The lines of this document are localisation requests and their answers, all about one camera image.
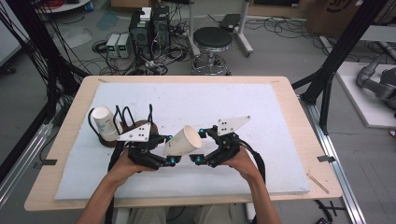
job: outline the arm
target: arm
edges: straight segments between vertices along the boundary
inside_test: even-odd
[[[152,170],[131,162],[128,158],[128,151],[124,150],[114,167],[96,188],[76,223],[101,223],[114,193],[129,176],[140,171]]]
[[[227,160],[223,164],[232,166],[244,179],[246,179],[253,198],[257,223],[280,223],[280,219],[277,216],[276,210],[272,205],[268,194],[267,187],[265,187],[264,181],[262,180],[262,175],[250,159],[247,151],[241,147],[236,156]]]

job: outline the cup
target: cup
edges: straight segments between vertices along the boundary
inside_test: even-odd
[[[117,129],[113,122],[113,113],[110,109],[105,106],[98,106],[92,111],[93,120],[96,123],[98,128],[99,134],[106,140],[106,141],[115,141],[119,136]],[[115,120],[117,127],[119,128],[120,133],[122,133],[122,126],[120,123]]]
[[[183,156],[202,147],[202,139],[191,126],[186,125],[165,144],[167,156]]]

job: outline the stool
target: stool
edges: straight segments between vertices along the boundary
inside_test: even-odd
[[[222,57],[214,52],[224,51],[231,46],[231,34],[219,27],[204,27],[196,30],[192,40],[201,54],[192,59],[192,69],[206,75],[227,72],[227,65]]]

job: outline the tabletop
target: tabletop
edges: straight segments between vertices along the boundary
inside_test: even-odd
[[[57,160],[56,165],[43,166],[26,200],[28,211],[79,209],[85,207],[87,200],[55,200],[61,181],[64,165],[73,146],[78,130],[85,119],[100,83],[261,83],[270,84],[276,95],[283,117],[288,125],[290,137],[294,142],[303,165],[311,191],[305,194],[271,195],[273,201],[325,199],[341,197],[342,191],[331,166],[319,162],[324,152],[313,132],[298,98],[285,77],[86,77],[71,105],[64,123],[52,145],[48,160]],[[116,207],[144,207],[164,205],[195,205],[210,203],[250,203],[250,195],[223,195],[207,197],[119,199]]]

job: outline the white triangular fin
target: white triangular fin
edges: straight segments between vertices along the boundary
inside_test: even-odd
[[[234,119],[219,119],[218,122],[218,135],[222,136],[227,133],[233,133],[238,128],[242,127],[250,120],[250,116],[234,118]]]
[[[150,123],[143,124],[128,133],[123,133],[117,138],[117,141],[126,142],[147,142],[149,140]]]

